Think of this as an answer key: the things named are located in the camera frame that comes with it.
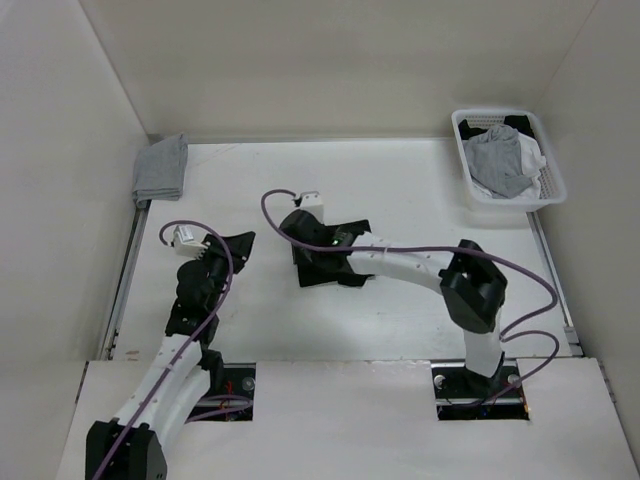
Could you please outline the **black tank top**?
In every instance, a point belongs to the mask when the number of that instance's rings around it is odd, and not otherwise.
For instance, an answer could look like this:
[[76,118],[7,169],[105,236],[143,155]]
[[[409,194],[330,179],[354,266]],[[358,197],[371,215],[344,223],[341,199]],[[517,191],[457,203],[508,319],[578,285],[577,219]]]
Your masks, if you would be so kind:
[[[351,245],[354,239],[365,232],[371,231],[370,223],[367,219],[343,223],[348,227],[347,234],[342,238],[342,246]],[[327,283],[337,283],[346,287],[362,287],[371,275],[361,275],[353,272],[346,262],[345,265],[295,265],[298,272],[299,285],[302,288],[317,286]]]

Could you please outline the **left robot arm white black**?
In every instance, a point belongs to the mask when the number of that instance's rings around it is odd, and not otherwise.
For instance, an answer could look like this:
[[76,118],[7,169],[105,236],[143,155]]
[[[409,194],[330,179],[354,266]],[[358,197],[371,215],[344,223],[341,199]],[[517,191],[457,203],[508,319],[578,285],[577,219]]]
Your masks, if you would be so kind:
[[233,277],[255,241],[248,231],[202,240],[191,224],[171,223],[174,251],[186,257],[176,273],[176,298],[159,350],[137,389],[109,421],[86,436],[88,479],[164,479],[166,454],[190,421],[237,418],[253,407],[252,394],[236,393],[220,352],[212,349],[218,311]]

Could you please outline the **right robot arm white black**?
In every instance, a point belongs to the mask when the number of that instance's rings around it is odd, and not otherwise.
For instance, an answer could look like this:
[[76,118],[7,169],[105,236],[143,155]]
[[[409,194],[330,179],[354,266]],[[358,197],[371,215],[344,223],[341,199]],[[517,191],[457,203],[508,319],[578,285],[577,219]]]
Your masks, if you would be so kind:
[[449,318],[463,331],[466,388],[483,396],[499,385],[504,360],[499,317],[508,282],[476,243],[461,241],[444,265],[432,252],[395,245],[367,227],[327,226],[304,209],[285,217],[279,231],[292,239],[302,287],[330,282],[360,287],[372,277],[386,277],[441,295]]

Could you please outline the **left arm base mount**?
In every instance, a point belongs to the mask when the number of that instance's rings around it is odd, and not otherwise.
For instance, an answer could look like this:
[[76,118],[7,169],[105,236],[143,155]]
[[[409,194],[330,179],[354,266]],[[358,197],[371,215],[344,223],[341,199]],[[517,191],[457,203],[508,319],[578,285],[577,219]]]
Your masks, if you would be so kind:
[[202,421],[251,421],[256,391],[256,364],[226,364],[219,380],[199,400],[190,416]]

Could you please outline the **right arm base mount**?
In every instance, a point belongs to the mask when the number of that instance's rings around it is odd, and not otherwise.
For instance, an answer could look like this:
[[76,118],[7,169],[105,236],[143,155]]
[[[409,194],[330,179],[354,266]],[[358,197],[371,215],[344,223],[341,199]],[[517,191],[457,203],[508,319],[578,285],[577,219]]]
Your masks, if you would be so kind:
[[529,420],[515,361],[507,361],[491,378],[469,371],[460,362],[433,364],[431,373],[439,420]]

